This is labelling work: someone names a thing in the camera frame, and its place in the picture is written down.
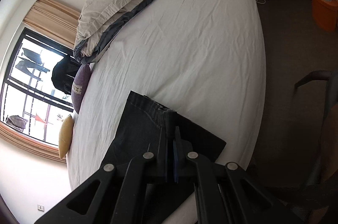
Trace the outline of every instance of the mattress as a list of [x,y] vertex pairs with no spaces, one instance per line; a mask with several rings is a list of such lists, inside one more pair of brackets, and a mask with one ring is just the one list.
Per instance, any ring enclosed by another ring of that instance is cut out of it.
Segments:
[[[72,189],[98,170],[131,90],[225,140],[218,163],[249,164],[265,96],[255,0],[154,0],[91,68],[67,154]],[[165,223],[196,221],[193,194]]]

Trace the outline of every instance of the red flag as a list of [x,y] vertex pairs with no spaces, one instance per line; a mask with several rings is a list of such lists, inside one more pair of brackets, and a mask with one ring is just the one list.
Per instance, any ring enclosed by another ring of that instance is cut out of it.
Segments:
[[40,116],[38,116],[37,114],[35,115],[35,121],[39,121],[39,122],[41,122],[41,123],[47,125],[46,121],[43,120],[43,119],[42,119]]

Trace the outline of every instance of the chair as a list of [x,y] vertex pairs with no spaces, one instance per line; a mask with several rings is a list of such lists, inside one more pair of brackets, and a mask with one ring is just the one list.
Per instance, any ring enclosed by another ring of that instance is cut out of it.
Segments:
[[338,70],[311,72],[295,84],[295,89],[313,80],[327,81],[315,163],[299,187],[268,190],[308,223],[338,223]]

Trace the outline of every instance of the trash can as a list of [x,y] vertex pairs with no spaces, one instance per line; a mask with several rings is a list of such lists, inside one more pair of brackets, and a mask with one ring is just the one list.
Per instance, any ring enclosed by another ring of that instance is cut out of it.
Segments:
[[335,31],[338,17],[338,1],[312,0],[312,16],[322,29]]

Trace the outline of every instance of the metal bolt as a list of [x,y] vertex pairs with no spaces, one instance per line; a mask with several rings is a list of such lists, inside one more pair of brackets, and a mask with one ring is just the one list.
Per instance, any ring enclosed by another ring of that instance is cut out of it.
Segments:
[[228,163],[227,167],[228,167],[228,169],[234,171],[234,170],[237,170],[238,165],[235,162],[230,162],[230,163]]
[[151,158],[154,157],[154,154],[152,152],[146,152],[146,153],[143,154],[143,157],[145,159],[151,159]]
[[195,159],[195,158],[198,157],[198,153],[190,152],[190,153],[188,153],[188,157],[189,157],[190,159]]
[[106,172],[111,172],[112,170],[114,170],[114,168],[115,168],[114,165],[113,165],[113,164],[110,164],[110,163],[104,165],[104,170],[105,170]]

